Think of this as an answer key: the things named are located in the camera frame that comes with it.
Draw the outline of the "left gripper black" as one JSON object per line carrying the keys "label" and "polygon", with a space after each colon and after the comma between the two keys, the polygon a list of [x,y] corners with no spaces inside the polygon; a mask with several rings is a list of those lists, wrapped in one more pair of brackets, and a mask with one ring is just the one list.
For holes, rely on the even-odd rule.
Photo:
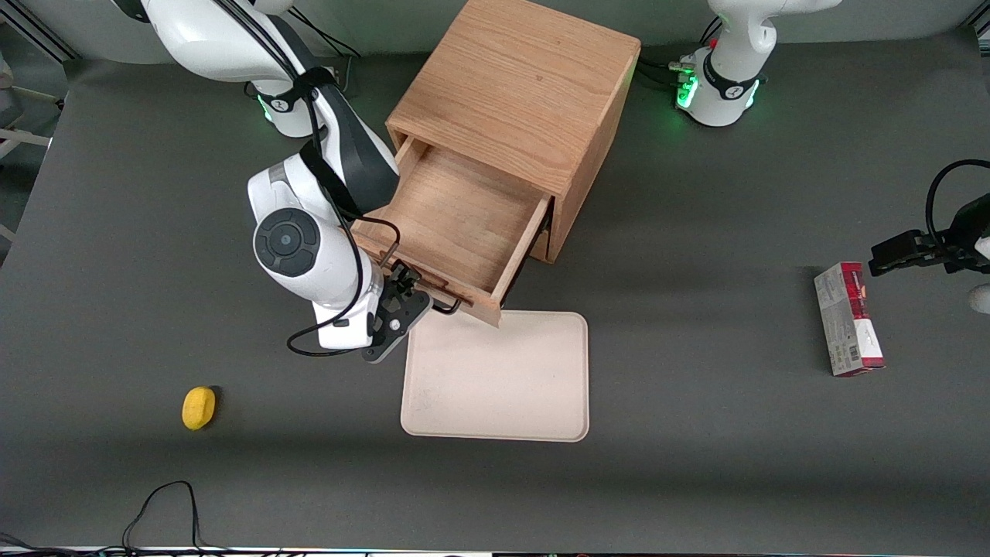
{"label": "left gripper black", "polygon": [[[936,247],[936,253],[943,258],[945,265],[959,269],[970,269],[979,274],[988,272],[988,255],[978,250],[977,243],[988,239],[989,194],[968,202],[956,211],[951,225],[937,231],[934,225],[934,195],[927,195],[925,223],[927,233]],[[926,234],[922,231],[905,231],[884,240],[872,247],[872,260],[869,271],[872,276],[881,276],[895,269],[909,268],[909,261],[927,256]]]}

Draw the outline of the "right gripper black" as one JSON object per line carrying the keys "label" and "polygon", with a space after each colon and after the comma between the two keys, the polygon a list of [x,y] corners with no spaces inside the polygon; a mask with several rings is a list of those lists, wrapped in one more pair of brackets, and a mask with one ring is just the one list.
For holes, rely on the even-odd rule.
{"label": "right gripper black", "polygon": [[402,341],[411,328],[432,309],[434,299],[418,288],[422,277],[399,258],[393,261],[386,288],[371,317],[371,342],[362,349],[364,362],[376,364]]}

